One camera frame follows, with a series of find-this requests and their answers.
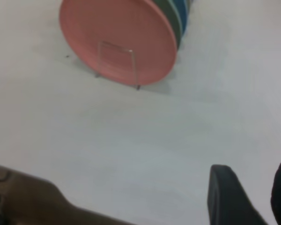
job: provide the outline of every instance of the plate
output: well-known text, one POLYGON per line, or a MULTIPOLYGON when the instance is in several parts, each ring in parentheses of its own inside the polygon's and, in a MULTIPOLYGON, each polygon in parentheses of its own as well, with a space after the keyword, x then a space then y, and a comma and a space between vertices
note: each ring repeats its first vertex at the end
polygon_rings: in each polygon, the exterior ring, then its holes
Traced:
POLYGON ((175 64, 175 34, 152 0, 64 0, 59 20, 77 56, 114 81, 128 85, 154 83, 164 78, 175 64), (121 49, 130 49, 135 55, 137 82, 132 54, 121 49))
POLYGON ((179 12, 179 16, 182 23, 182 33, 185 33, 186 25, 187 25, 187 17, 188 17, 188 8, 185 0, 173 0, 174 4, 179 12))
POLYGON ((181 38, 182 38, 182 22, 180 19, 179 12, 172 0, 152 0, 166 15, 170 24, 172 25, 172 29, 174 30, 177 48, 180 46, 181 38))

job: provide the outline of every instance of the blue plate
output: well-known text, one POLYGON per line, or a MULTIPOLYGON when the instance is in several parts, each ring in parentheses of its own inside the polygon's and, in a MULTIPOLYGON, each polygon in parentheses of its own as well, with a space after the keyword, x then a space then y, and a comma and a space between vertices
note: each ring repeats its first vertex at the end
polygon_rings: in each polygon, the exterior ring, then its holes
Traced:
POLYGON ((182 31, 184 33, 186 30, 187 17, 188 17, 187 4, 185 0, 173 0, 173 2, 179 12, 181 23, 182 23, 182 31))

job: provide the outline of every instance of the white floor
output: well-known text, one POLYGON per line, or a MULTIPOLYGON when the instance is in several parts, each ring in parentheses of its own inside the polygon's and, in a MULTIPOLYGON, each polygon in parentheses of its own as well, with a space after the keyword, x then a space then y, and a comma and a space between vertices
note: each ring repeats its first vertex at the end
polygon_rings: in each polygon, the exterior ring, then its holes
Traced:
POLYGON ((227 164, 274 225, 281 0, 197 0, 173 72, 141 91, 94 77, 59 5, 0 0, 0 164, 139 225, 207 225, 209 168, 227 164))

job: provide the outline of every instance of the brown object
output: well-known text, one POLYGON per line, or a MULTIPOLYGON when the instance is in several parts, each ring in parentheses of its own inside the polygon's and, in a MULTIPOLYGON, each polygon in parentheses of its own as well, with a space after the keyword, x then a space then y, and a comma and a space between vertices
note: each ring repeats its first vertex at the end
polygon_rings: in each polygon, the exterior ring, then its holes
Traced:
POLYGON ((54 184, 46 180, 1 166, 0 171, 8 175, 7 180, 0 182, 0 212, 12 224, 129 225, 73 206, 54 184))

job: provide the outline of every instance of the green plate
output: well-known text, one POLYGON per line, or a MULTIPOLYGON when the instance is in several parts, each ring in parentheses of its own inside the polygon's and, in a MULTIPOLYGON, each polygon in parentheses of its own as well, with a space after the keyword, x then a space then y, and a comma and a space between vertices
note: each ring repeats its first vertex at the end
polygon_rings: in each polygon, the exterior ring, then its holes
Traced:
POLYGON ((175 33, 177 48, 180 46, 182 38, 182 23, 179 16, 179 12, 172 0, 152 0, 168 18, 172 29, 175 33))

